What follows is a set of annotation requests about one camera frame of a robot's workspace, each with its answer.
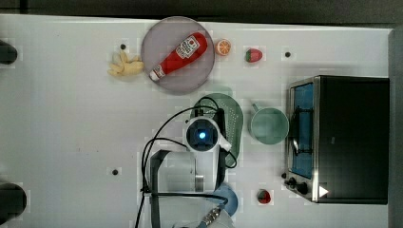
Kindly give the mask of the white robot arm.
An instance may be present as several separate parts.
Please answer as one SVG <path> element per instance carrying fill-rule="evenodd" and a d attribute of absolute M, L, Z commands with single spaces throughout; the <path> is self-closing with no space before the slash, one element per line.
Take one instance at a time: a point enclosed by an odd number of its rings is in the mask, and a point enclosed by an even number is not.
<path fill-rule="evenodd" d="M 160 150 L 150 160 L 152 228 L 163 228 L 160 199 L 169 197 L 219 200 L 215 191 L 223 183 L 225 158 L 232 144 L 225 138 L 224 110 L 211 117 L 197 114 L 183 129 L 183 151 Z"/>

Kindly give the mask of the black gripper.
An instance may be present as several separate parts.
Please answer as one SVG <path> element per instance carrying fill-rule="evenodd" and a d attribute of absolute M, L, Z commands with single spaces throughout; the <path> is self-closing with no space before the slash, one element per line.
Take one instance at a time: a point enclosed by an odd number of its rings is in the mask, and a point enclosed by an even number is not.
<path fill-rule="evenodd" d="M 216 122 L 220 129 L 222 136 L 226 136 L 226 126 L 225 126 L 225 114 L 222 108 L 219 108 L 213 116 L 213 120 Z"/>

